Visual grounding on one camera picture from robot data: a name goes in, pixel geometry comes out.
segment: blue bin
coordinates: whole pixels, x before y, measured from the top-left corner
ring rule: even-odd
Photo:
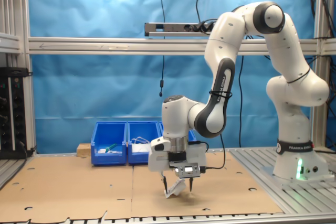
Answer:
[[[148,152],[132,152],[133,138],[138,136],[152,141],[161,136],[159,124],[157,121],[128,122],[128,163],[129,164],[147,164]]]
[[[124,165],[126,157],[127,122],[97,122],[91,140],[91,162],[93,165]],[[112,151],[121,153],[98,153],[112,144]]]
[[[160,130],[161,130],[161,136],[163,134],[163,124],[162,122],[159,122]],[[195,142],[196,141],[196,136],[193,130],[189,130],[189,135],[188,135],[188,141],[189,142]]]

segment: blue backdrop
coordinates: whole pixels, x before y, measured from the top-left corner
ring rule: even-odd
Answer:
[[[198,8],[205,20],[256,1],[266,0],[199,0]],[[292,17],[301,39],[313,37],[309,0],[271,1]],[[163,0],[166,22],[198,22],[195,2]],[[41,37],[143,38],[145,22],[163,21],[160,0],[29,0],[29,10],[31,36]],[[96,121],[161,120],[162,101],[173,94],[206,102],[212,84],[202,56],[166,56],[162,98],[161,56],[34,55],[32,61],[40,153],[74,152],[90,142]],[[238,146],[240,64],[238,57],[226,147]],[[276,75],[264,57],[245,57],[243,146],[276,145],[278,120],[266,95],[266,83]],[[217,138],[208,142],[220,147]]]

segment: cardboard sheet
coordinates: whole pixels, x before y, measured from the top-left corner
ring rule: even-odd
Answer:
[[[0,190],[0,222],[99,219],[106,211],[130,218],[132,172],[92,167],[90,158],[36,157]]]
[[[195,216],[225,214],[260,214],[282,212],[249,173],[230,153],[226,169],[209,169],[194,179],[193,190],[166,199],[158,173],[146,166],[135,166],[133,174],[132,216]],[[223,153],[207,154],[207,165],[219,167]],[[165,172],[168,187],[176,181],[174,172]]]
[[[225,169],[194,179],[192,193],[166,199],[161,176],[147,166],[92,167],[89,157],[35,157],[0,190],[0,222],[98,219],[106,211],[105,219],[281,212],[238,161],[229,153],[226,158]],[[222,162],[222,153],[207,154],[208,166]],[[165,175],[172,186],[177,177]]]

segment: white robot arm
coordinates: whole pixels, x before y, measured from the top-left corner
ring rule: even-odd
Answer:
[[[325,103],[329,87],[310,70],[290,16],[274,2],[241,6],[222,14],[216,21],[204,56],[214,77],[209,100],[203,104],[183,95],[174,95],[164,100],[164,132],[162,137],[151,143],[151,171],[162,173],[175,168],[179,178],[199,177],[205,172],[206,146],[203,143],[189,143],[188,131],[195,129],[207,138],[216,137],[223,131],[226,107],[232,95],[230,91],[236,58],[246,35],[265,37],[272,65],[281,73],[281,76],[270,79],[267,84],[267,94],[279,117],[279,157],[275,175],[284,179],[299,179],[299,159],[301,162],[304,159],[307,164],[306,170],[300,172],[300,178],[321,178],[328,174],[326,162],[312,149],[309,120],[300,107]]]

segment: white object in bin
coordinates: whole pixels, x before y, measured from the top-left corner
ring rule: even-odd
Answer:
[[[151,144],[132,144],[132,152],[149,152]]]
[[[97,151],[97,153],[99,153],[99,154],[102,154],[102,153],[122,153],[122,152],[118,152],[118,151],[111,151],[111,150],[109,150],[108,152],[106,152],[106,149],[100,149],[100,150],[98,150]]]
[[[166,191],[164,190],[164,194],[166,196],[166,198],[169,198],[172,194],[174,195],[179,195],[180,192],[182,192],[187,186],[185,185],[185,179],[184,178],[178,178],[177,181],[175,182],[175,184],[170,187],[166,193]]]
[[[133,138],[134,144],[132,144],[132,152],[149,152],[151,149],[151,142],[140,136]]]

